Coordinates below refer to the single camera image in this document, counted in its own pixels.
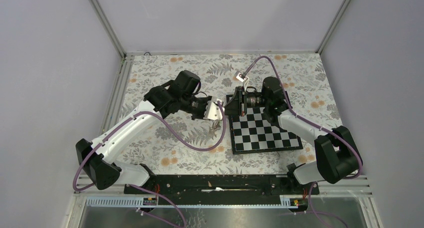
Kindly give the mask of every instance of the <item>gray wall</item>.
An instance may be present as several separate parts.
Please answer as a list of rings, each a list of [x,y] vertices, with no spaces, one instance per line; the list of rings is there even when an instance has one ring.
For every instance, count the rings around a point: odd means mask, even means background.
[[[127,52],[315,50],[343,0],[99,0]]]
[[[422,227],[424,2],[353,0],[322,55],[385,227]]]
[[[60,226],[119,57],[88,0],[0,0],[0,227]]]

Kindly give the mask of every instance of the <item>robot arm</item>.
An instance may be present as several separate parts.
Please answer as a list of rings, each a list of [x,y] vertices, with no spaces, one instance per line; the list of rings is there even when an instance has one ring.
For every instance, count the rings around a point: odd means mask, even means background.
[[[261,92],[249,92],[249,79],[236,74],[243,81],[243,86],[235,89],[232,99],[225,106],[226,115],[244,116],[248,107],[265,107],[263,114],[267,121],[274,126],[290,131],[315,148],[316,162],[295,166],[289,165],[288,176],[295,185],[304,185],[317,180],[336,183],[359,168],[354,154],[332,135],[315,128],[297,118],[289,110],[289,105],[283,94],[280,82],[275,77],[263,80]],[[355,142],[349,130],[343,126],[333,129],[333,132],[346,141],[359,155]]]
[[[216,99],[195,96],[200,86],[197,75],[182,71],[175,80],[153,87],[144,100],[112,129],[91,142],[80,140],[76,144],[80,164],[93,147],[99,146],[83,167],[96,187],[102,190],[112,184],[141,186],[148,180],[149,172],[143,166],[118,162],[116,158],[141,132],[159,122],[160,118],[183,110],[192,114],[192,119],[222,120],[222,114],[215,104]]]

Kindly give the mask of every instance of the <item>black and white checkered board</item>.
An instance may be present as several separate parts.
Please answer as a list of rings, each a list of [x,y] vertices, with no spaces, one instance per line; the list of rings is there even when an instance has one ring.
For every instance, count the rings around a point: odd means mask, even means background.
[[[272,126],[264,118],[264,108],[248,108],[245,116],[230,116],[233,154],[303,149],[301,139]]]

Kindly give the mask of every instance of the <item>floral patterned surface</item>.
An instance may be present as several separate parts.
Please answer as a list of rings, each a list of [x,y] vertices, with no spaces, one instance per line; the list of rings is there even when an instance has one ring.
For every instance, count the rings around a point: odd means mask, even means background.
[[[174,79],[182,70],[201,78],[201,90],[224,99],[241,83],[234,78],[259,55],[180,55],[136,56],[132,65],[120,119],[125,117],[154,86]],[[327,77],[318,54],[268,55],[288,91],[293,108],[306,118],[327,127],[342,124]],[[267,60],[260,60],[249,73],[250,86],[261,89],[262,81],[274,72]],[[222,124],[191,120],[179,111],[166,121],[196,147],[210,147],[219,139]],[[315,160],[311,145],[302,141],[303,150],[233,155],[230,131],[214,150],[198,152],[185,147],[161,124],[149,127],[118,157],[119,161],[144,163],[156,174],[278,174],[286,166]]]

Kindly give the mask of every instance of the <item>black square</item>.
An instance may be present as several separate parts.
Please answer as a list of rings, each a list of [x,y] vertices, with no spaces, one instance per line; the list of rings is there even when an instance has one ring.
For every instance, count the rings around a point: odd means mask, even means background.
[[[292,144],[290,143],[290,140],[289,139],[283,139],[282,140],[282,145],[284,147],[290,147]]]
[[[235,144],[235,149],[237,151],[241,151],[241,150],[244,150],[245,148],[244,148],[243,144]]]
[[[264,122],[263,122],[262,120],[256,120],[256,121],[254,122],[254,124],[255,124],[255,126],[256,126],[257,128],[259,128],[259,127],[263,127],[263,126],[264,126]]]
[[[260,114],[261,113],[261,108],[260,107],[254,107],[253,109],[253,113],[254,114]]]
[[[258,134],[258,130],[256,128],[249,128],[249,134]]]
[[[264,135],[264,134],[258,134],[258,135],[257,135],[257,140],[258,140],[258,141],[266,141],[266,140],[267,140],[267,138],[265,137],[265,135]]]
[[[255,120],[255,117],[252,114],[246,115],[246,118],[247,118],[248,121],[254,121]]]
[[[265,134],[272,134],[273,133],[273,129],[271,128],[271,127],[264,127],[263,128],[264,129],[264,131],[265,131]]]
[[[295,134],[291,133],[291,132],[288,133],[288,137],[290,139],[296,139],[297,138],[297,136]]]
[[[252,142],[251,144],[252,144],[252,149],[261,149],[259,147],[259,142]]]
[[[272,149],[276,147],[276,143],[274,141],[267,141],[266,145],[268,146],[268,149]]]
[[[272,135],[274,136],[274,140],[281,140],[281,134],[280,133],[274,133]]]
[[[242,129],[246,129],[246,128],[249,128],[249,125],[248,125],[248,123],[247,122],[240,122],[240,127],[242,128]]]
[[[243,143],[250,143],[251,137],[250,135],[243,135]]]
[[[233,122],[240,122],[240,116],[234,115],[234,116],[231,116],[231,119]]]
[[[242,130],[241,129],[235,129],[234,130],[234,136],[240,136],[242,135]]]

